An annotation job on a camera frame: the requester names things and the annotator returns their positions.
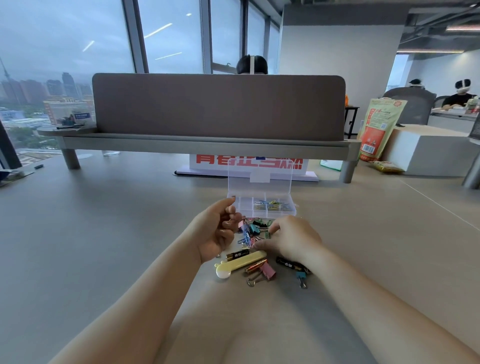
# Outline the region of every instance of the ceiling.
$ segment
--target ceiling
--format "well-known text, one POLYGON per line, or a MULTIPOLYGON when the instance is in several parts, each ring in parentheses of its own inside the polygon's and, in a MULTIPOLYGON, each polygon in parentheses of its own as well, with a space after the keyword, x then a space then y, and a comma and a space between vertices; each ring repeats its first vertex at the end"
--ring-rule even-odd
MULTIPOLYGON (((407 17, 399 49, 480 49, 480 32, 446 31, 448 25, 480 24, 480 0, 478 2, 475 0, 256 0, 255 2, 277 23, 281 22, 283 7, 288 4, 313 6, 325 3, 407 3, 411 4, 412 8, 407 17)), ((417 57, 429 58, 440 55, 443 54, 418 54, 417 57)))

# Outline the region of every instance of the mesh basket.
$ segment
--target mesh basket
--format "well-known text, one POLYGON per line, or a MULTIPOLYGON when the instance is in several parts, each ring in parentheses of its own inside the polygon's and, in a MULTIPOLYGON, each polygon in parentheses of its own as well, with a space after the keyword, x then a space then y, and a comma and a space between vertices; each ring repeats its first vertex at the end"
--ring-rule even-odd
POLYGON ((469 135, 470 138, 480 139, 480 113, 477 116, 477 119, 473 123, 472 131, 469 135))

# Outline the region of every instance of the black hair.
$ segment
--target black hair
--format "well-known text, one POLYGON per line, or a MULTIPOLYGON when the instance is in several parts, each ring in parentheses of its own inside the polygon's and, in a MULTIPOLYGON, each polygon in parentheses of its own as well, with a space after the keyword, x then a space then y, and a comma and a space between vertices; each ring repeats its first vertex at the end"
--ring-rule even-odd
MULTIPOLYGON (((240 61, 237 63, 237 74, 241 73, 250 73, 250 54, 240 58, 240 61)), ((267 61, 262 56, 255 56, 254 73, 268 74, 267 61)))
POLYGON ((465 80, 457 81, 457 82, 455 82, 455 88, 456 88, 457 90, 458 90, 459 88, 463 87, 462 81, 465 82, 465 87, 470 87, 470 85, 472 84, 472 82, 471 82, 470 79, 468 79, 468 78, 466 78, 465 80))

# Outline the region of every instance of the forearm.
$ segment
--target forearm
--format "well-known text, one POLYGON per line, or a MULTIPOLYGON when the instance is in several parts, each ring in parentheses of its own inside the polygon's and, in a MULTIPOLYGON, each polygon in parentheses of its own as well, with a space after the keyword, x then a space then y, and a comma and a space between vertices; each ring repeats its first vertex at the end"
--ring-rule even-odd
POLYGON ((151 363, 200 265, 196 247, 178 238, 51 364, 151 363))
POLYGON ((480 363, 468 346, 323 246, 306 254, 303 263, 380 364, 480 363))

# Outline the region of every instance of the window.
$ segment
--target window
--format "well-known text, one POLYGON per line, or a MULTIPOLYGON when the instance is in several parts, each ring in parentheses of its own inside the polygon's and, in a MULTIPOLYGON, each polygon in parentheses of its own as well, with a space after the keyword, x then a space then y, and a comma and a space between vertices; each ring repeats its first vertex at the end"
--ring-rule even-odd
POLYGON ((265 18, 250 3, 248 5, 247 53, 251 56, 264 55, 265 18))
POLYGON ((150 73, 203 73, 199 0, 138 0, 150 73))
POLYGON ((403 87, 405 84, 402 84, 402 78, 405 71, 405 67, 408 61, 408 54, 397 54, 392 65, 392 70, 390 72, 390 77, 388 78, 386 91, 403 87))
POLYGON ((280 31, 278 28, 270 24, 270 37, 268 39, 268 73, 278 73, 278 48, 279 48, 280 31))
POLYGON ((36 128, 94 113, 92 76, 133 72, 119 0, 23 0, 0 12, 0 120, 26 165, 60 153, 36 128))
POLYGON ((240 0, 211 0, 213 62, 232 67, 240 59, 240 0))

